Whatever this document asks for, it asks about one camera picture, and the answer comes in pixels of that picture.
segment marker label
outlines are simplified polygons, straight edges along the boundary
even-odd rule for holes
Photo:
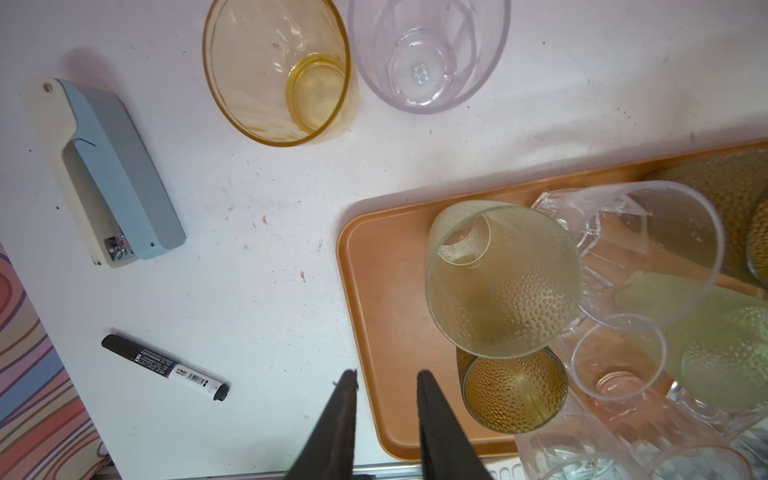
[[[211,398],[216,395],[216,391],[222,385],[218,380],[205,376],[197,370],[192,370],[180,363],[174,365],[174,369],[168,374],[168,378],[174,382],[183,383]]]
[[[152,370],[162,376],[168,376],[170,369],[176,365],[176,362],[173,360],[167,359],[164,356],[159,356],[155,352],[147,349],[142,349],[134,358],[134,362],[143,366],[145,369]]]

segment tray rim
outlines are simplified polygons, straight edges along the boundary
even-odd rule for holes
[[[497,192],[501,192],[503,190],[523,188],[523,187],[530,186],[532,184],[544,184],[544,183],[556,182],[558,180],[562,180],[568,177],[590,175],[590,174],[597,174],[597,173],[606,173],[611,170],[621,170],[627,167],[632,167],[632,166],[642,165],[642,164],[649,164],[653,162],[663,163],[664,161],[668,161],[671,164],[684,163],[687,161],[695,160],[698,157],[704,157],[704,156],[709,156],[713,154],[737,153],[738,151],[741,151],[741,150],[759,150],[762,147],[768,149],[768,137],[759,137],[756,139],[737,142],[734,144],[716,145],[713,147],[712,146],[702,147],[696,150],[683,151],[676,154],[662,154],[662,155],[657,155],[653,157],[643,157],[643,158],[632,160],[632,161],[625,161],[625,162],[620,162],[618,164],[604,165],[602,167],[593,167],[593,168],[588,168],[586,170],[575,170],[568,173],[563,173],[563,174],[554,175],[550,177],[538,177],[535,179],[525,180],[515,184],[506,184],[506,185],[489,187],[489,188],[472,191],[472,192],[463,192],[459,194],[448,195],[445,197],[421,200],[419,202],[415,202],[412,204],[397,205],[394,207],[387,207],[380,210],[373,210],[370,212],[366,212],[364,214],[356,215],[351,220],[349,220],[344,225],[344,227],[342,227],[342,229],[339,231],[339,236],[336,239],[336,262],[339,267],[339,276],[341,277],[341,283],[344,289],[344,297],[347,305],[347,313],[349,314],[349,322],[352,324],[353,335],[355,337],[355,346],[357,349],[360,369],[362,370],[362,380],[366,385],[366,393],[367,393],[368,401],[371,408],[373,426],[374,426],[374,429],[376,430],[376,439],[379,441],[379,445],[382,447],[382,450],[384,450],[384,452],[386,452],[388,455],[398,460],[401,460],[404,462],[415,461],[413,458],[406,458],[406,457],[396,455],[390,450],[389,445],[382,439],[382,431],[386,430],[386,428],[384,427],[384,425],[380,425],[381,420],[376,414],[377,412],[381,411],[379,406],[378,394],[377,394],[378,387],[375,384],[372,385],[372,383],[369,382],[369,375],[367,375],[367,372],[369,370],[374,370],[375,366],[371,365],[370,367],[368,367],[366,365],[366,362],[363,362],[362,360],[363,358],[369,357],[369,356],[363,355],[363,350],[366,350],[368,354],[370,353],[369,341],[367,336],[366,323],[364,320],[362,307],[360,305],[359,291],[357,289],[357,283],[355,281],[355,273],[353,270],[352,259],[349,257],[349,248],[346,248],[346,249],[344,248],[345,246],[349,246],[349,242],[353,234],[355,233],[355,230],[357,230],[357,228],[361,224],[365,223],[366,221],[376,220],[379,217],[391,218],[391,217],[397,217],[400,215],[410,214],[411,212],[418,210],[419,208],[427,205],[440,204],[440,203],[452,204],[452,203],[457,203],[463,200],[471,200],[472,198],[476,198],[476,197],[485,197]],[[355,321],[354,320],[355,318],[360,318],[362,319],[362,321]],[[507,452],[500,455],[516,455],[516,454],[517,454],[517,446],[515,446],[514,452]]]

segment light blue stapler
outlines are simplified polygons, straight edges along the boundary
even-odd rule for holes
[[[123,266],[184,243],[174,206],[113,94],[30,81],[25,106],[94,265]]]

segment barcode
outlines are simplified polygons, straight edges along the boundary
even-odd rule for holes
[[[195,383],[203,383],[205,382],[205,377],[195,375],[194,373],[190,373],[187,375],[187,380],[192,380]]]

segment colorful striped surface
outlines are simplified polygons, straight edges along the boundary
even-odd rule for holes
[[[0,247],[0,478],[86,480],[107,461],[104,443]]]

